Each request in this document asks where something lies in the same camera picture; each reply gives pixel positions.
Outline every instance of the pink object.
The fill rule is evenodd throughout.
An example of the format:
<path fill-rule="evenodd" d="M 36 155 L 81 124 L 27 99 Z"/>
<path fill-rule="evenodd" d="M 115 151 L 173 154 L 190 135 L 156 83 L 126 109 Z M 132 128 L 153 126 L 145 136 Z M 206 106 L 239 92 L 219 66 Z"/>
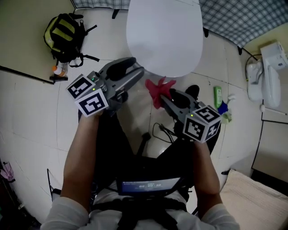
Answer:
<path fill-rule="evenodd" d="M 8 181 L 14 180 L 14 172 L 9 162 L 8 163 L 3 162 L 3 170 L 1 169 L 0 174 Z"/>
<path fill-rule="evenodd" d="M 169 90 L 170 90 L 171 86 L 176 83 L 175 80 L 171 80 L 171 81 L 167 82 L 166 84 L 163 84 L 165 78 L 166 77 L 161 78 L 158 81 L 158 85 L 155 85 L 149 79 L 147 79 L 145 82 L 145 86 L 149 90 L 149 93 L 153 99 L 153 105 L 156 109 L 159 109 L 160 107 L 162 107 L 160 95 L 164 95 L 164 96 L 168 97 L 169 99 L 171 99 L 171 95 L 170 95 Z"/>

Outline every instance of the shirt sleeve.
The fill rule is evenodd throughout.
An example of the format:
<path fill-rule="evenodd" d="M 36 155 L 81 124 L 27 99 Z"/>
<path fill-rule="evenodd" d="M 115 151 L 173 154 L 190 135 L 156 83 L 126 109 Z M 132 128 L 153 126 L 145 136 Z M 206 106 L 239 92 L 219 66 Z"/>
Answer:
<path fill-rule="evenodd" d="M 85 226 L 89 221 L 89 214 L 78 202 L 59 197 L 52 203 L 52 208 L 41 230 L 76 230 Z"/>
<path fill-rule="evenodd" d="M 201 221 L 219 230 L 240 230 L 239 224 L 221 203 L 209 209 Z"/>

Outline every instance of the beige towel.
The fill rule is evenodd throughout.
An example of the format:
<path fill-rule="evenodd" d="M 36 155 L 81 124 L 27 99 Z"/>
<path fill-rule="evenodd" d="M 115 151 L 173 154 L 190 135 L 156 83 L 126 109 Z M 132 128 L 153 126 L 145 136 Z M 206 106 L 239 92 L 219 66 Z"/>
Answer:
<path fill-rule="evenodd" d="M 288 197 L 230 170 L 220 192 L 242 230 L 278 230 L 288 217 Z"/>

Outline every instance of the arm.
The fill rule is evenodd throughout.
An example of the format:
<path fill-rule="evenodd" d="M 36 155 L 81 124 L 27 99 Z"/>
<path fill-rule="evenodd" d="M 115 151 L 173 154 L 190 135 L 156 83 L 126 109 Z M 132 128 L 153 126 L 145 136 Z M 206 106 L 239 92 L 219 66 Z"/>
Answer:
<path fill-rule="evenodd" d="M 193 168 L 194 185 L 198 198 L 199 217 L 214 205 L 222 203 L 220 197 L 220 183 L 211 161 L 206 143 L 194 142 Z"/>
<path fill-rule="evenodd" d="M 98 125 L 98 115 L 81 117 L 64 166 L 61 196 L 78 202 L 87 211 L 94 176 Z"/>

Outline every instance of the person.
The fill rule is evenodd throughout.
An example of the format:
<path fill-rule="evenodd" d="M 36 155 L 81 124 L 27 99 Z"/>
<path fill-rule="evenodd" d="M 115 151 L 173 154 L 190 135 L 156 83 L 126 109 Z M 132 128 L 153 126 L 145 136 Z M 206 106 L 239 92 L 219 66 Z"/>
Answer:
<path fill-rule="evenodd" d="M 178 138 L 144 170 L 143 162 L 133 155 L 117 115 L 79 114 L 64 166 L 61 196 L 53 201 L 41 229 L 239 230 L 221 201 L 220 183 L 210 157 L 219 132 L 207 143 Z M 177 190 L 159 199 L 139 201 L 117 193 L 116 177 L 144 174 L 179 176 L 183 181 Z M 192 186 L 198 199 L 198 216 L 185 207 Z"/>

